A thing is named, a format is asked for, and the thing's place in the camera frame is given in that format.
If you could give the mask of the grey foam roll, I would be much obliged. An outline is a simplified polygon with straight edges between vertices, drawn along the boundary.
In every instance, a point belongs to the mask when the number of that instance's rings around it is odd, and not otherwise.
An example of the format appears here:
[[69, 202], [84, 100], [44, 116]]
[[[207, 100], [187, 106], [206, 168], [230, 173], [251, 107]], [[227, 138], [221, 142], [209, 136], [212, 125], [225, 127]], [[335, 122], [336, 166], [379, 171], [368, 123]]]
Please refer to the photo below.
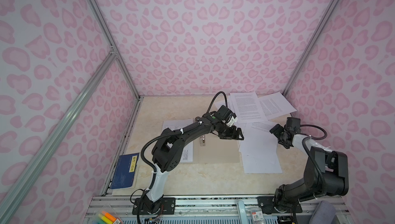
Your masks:
[[321, 201], [310, 218], [309, 224], [331, 224], [336, 216], [336, 209], [328, 201]]

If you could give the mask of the right printed text sheet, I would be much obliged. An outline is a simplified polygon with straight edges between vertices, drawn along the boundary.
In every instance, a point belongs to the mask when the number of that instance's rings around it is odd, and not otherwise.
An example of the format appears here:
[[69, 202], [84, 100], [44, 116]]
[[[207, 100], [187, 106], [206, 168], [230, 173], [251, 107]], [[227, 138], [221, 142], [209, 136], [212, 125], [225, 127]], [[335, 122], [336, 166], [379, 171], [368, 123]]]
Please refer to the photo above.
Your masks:
[[259, 97], [258, 101], [268, 120], [272, 120], [296, 111], [296, 109], [280, 92]]

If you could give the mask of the white paper sheet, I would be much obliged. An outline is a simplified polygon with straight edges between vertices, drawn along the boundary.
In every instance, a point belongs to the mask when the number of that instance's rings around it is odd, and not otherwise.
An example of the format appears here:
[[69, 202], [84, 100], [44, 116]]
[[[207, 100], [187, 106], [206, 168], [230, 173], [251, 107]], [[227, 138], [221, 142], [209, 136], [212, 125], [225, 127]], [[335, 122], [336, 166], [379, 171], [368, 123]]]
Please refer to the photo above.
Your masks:
[[271, 121], [247, 124], [240, 142], [243, 169], [246, 174], [279, 174], [282, 169], [277, 156], [277, 138], [270, 133]]

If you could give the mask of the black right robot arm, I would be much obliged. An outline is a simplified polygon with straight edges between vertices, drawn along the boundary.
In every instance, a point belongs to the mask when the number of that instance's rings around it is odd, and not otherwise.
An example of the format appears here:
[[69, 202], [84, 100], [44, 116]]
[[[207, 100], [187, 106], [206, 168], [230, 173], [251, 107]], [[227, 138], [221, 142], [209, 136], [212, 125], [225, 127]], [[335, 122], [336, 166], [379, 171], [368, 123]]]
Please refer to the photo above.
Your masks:
[[279, 186], [271, 209], [278, 213], [297, 213], [298, 206], [323, 196], [345, 196], [349, 190], [348, 157], [345, 153], [324, 149], [318, 140], [327, 138], [323, 128], [311, 124], [275, 125], [270, 129], [278, 143], [289, 149], [300, 145], [308, 159], [302, 179]]

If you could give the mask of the small labelled plastic bag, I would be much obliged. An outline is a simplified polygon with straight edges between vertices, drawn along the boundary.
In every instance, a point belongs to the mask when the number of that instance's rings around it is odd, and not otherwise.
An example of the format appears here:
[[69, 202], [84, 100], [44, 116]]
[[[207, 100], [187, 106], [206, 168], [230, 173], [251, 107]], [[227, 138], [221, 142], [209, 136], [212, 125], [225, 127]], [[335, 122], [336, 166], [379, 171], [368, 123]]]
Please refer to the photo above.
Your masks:
[[260, 208], [250, 208], [253, 224], [265, 224], [264, 216]]

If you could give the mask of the translucent beige file folder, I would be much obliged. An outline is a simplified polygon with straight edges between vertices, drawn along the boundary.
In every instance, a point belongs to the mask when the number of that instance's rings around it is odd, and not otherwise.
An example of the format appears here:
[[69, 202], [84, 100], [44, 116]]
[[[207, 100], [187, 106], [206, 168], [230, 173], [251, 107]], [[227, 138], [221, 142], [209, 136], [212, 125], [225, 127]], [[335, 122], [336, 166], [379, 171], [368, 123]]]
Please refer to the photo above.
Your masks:
[[180, 163], [183, 164], [218, 164], [238, 163], [238, 141], [222, 140], [213, 134], [207, 134], [206, 146], [200, 146], [200, 138], [189, 143], [182, 152]]

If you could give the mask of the diagonal aluminium frame bar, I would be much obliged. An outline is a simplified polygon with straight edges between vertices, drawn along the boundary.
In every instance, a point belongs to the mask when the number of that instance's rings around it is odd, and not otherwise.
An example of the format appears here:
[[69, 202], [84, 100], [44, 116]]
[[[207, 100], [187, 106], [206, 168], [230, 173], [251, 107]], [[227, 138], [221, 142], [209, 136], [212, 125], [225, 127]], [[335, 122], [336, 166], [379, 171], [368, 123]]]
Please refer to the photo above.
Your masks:
[[1, 223], [11, 221], [15, 212], [24, 201], [30, 189], [49, 163], [59, 144], [64, 140], [85, 105], [88, 103], [97, 86], [100, 84], [111, 65], [116, 60], [117, 54], [110, 52], [93, 76], [89, 79], [78, 97], [71, 104], [61, 121], [53, 129], [44, 144], [35, 154], [28, 166], [24, 169], [18, 180], [11, 187], [1, 203]]

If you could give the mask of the highlighter marker pack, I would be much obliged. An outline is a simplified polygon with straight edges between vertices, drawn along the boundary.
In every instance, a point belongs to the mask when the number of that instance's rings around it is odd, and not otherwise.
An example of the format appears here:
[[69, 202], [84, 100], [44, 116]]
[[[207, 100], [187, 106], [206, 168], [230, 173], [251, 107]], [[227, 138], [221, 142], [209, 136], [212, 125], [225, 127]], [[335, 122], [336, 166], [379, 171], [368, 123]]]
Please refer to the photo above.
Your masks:
[[92, 220], [93, 224], [123, 224], [123, 221], [106, 211], [98, 212]]

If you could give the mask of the right corner aluminium post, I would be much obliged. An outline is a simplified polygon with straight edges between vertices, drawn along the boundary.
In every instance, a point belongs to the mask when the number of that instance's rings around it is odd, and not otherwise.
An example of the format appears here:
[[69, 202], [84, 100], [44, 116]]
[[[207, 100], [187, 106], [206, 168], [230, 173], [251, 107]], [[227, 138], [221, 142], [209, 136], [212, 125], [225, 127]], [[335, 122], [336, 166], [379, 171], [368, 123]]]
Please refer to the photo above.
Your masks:
[[327, 27], [331, 18], [335, 14], [336, 9], [340, 5], [341, 1], [342, 0], [330, 0], [325, 12], [323, 13], [322, 18], [319, 20], [319, 23], [312, 34], [310, 41], [308, 42], [305, 50], [303, 51], [299, 61], [296, 64], [296, 67], [294, 68], [294, 70], [290, 76], [289, 82], [287, 83], [285, 89], [282, 92], [284, 97], [287, 98], [290, 95], [291, 89], [292, 89], [293, 85], [295, 84], [298, 75], [301, 73], [303, 66], [307, 62], [309, 56], [312, 53], [313, 48], [319, 41], [321, 35], [324, 33], [325, 28]]

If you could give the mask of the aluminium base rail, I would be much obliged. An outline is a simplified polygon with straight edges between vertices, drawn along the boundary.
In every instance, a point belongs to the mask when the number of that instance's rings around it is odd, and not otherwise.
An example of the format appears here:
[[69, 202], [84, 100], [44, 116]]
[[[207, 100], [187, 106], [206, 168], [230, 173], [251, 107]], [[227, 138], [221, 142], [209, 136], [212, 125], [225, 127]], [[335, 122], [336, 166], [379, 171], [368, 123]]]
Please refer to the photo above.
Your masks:
[[[94, 197], [83, 219], [83, 224], [93, 224], [100, 210], [110, 209], [116, 214], [123, 224], [137, 224], [136, 215], [131, 199], [139, 195], [130, 196], [99, 196]], [[269, 195], [185, 195], [165, 196], [175, 198], [172, 215], [161, 215], [157, 224], [252, 224], [251, 209], [262, 207], [259, 197]], [[351, 213], [340, 197], [324, 197], [303, 202], [300, 205], [301, 213], [297, 213], [299, 224], [308, 224], [313, 213], [321, 201], [327, 201], [335, 208], [335, 217], [332, 224], [355, 224]], [[263, 214], [266, 224], [291, 224], [293, 214], [273, 213]]]

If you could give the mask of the corner aluminium post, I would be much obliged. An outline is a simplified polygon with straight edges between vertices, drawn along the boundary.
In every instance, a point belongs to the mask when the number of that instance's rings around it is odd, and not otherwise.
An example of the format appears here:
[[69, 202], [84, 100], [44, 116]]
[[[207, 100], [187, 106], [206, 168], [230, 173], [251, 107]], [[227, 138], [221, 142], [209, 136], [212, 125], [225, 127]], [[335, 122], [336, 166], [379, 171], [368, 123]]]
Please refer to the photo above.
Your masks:
[[98, 26], [100, 27], [101, 32], [103, 33], [103, 36], [107, 40], [112, 51], [116, 54], [116, 56], [115, 56], [116, 61], [121, 69], [122, 74], [125, 77], [126, 83], [128, 84], [129, 88], [131, 89], [131, 91], [133, 93], [133, 96], [137, 100], [139, 100], [141, 97], [138, 94], [135, 84], [133, 83], [132, 77], [127, 69], [126, 63], [124, 62], [124, 59], [118, 49], [118, 46], [116, 45], [114, 37], [110, 31], [110, 28], [109, 28], [109, 26], [106, 22], [106, 19], [99, 7], [97, 0], [87, 0], [87, 4], [90, 7], [90, 9], [92, 10], [94, 17], [97, 20]]
[[312, 53], [313, 48], [319, 41], [321, 35], [324, 33], [325, 28], [327, 27], [331, 18], [335, 14], [336, 9], [340, 5], [341, 1], [342, 0], [330, 0], [325, 12], [323, 13], [322, 18], [319, 20], [319, 23], [312, 34], [310, 41], [308, 42], [305, 50], [303, 51], [299, 61], [296, 64], [296, 67], [294, 68], [294, 70], [290, 76], [289, 82], [287, 83], [285, 89], [282, 92], [284, 97], [287, 98], [290, 95], [291, 89], [292, 89], [293, 85], [295, 84], [298, 75], [301, 73], [303, 66], [307, 62], [309, 56]]

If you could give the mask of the central printed text sheet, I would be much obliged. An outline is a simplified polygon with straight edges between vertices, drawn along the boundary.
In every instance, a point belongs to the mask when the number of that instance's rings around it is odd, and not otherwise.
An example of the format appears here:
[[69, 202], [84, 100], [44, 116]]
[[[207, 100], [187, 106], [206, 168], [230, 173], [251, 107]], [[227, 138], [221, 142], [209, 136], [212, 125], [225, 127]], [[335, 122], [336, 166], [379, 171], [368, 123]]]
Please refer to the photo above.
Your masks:
[[230, 99], [240, 124], [268, 121], [255, 92], [231, 93]]

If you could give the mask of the blue booklet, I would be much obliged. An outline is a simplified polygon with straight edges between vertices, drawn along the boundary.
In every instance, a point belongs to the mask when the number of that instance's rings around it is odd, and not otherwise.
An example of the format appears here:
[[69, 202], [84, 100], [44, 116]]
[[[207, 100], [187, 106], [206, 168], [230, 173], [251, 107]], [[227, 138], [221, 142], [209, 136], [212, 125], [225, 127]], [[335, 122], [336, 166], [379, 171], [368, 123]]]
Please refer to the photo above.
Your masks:
[[111, 190], [134, 188], [138, 175], [140, 153], [121, 155], [118, 158]]

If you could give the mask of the left corner aluminium post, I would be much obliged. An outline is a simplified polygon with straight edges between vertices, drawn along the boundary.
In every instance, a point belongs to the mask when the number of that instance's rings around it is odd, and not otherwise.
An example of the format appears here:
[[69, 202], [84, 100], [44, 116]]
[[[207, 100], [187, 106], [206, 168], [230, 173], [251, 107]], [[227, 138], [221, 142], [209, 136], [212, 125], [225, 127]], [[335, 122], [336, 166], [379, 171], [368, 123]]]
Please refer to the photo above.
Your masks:
[[125, 77], [126, 83], [128, 84], [129, 88], [131, 89], [131, 91], [133, 93], [133, 96], [137, 100], [139, 100], [141, 97], [138, 94], [135, 84], [133, 83], [132, 77], [127, 69], [126, 63], [124, 62], [124, 59], [118, 49], [118, 46], [116, 45], [114, 37], [110, 31], [110, 28], [109, 28], [109, 26], [106, 22], [106, 19], [99, 7], [97, 0], [87, 0], [87, 4], [90, 7], [90, 9], [92, 10], [94, 17], [97, 20], [98, 26], [100, 27], [101, 32], [103, 33], [103, 36], [107, 40], [112, 51], [116, 54], [116, 56], [115, 56], [116, 61], [121, 69], [122, 74]]

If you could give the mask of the metal folder clip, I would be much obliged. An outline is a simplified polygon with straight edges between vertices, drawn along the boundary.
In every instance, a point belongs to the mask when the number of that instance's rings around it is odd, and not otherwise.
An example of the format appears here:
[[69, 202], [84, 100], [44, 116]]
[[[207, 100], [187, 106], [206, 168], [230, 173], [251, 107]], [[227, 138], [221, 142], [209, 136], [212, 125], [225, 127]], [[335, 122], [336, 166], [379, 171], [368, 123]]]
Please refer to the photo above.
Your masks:
[[206, 146], [206, 137], [205, 137], [205, 135], [202, 135], [200, 137], [200, 146], [201, 147], [205, 147]]

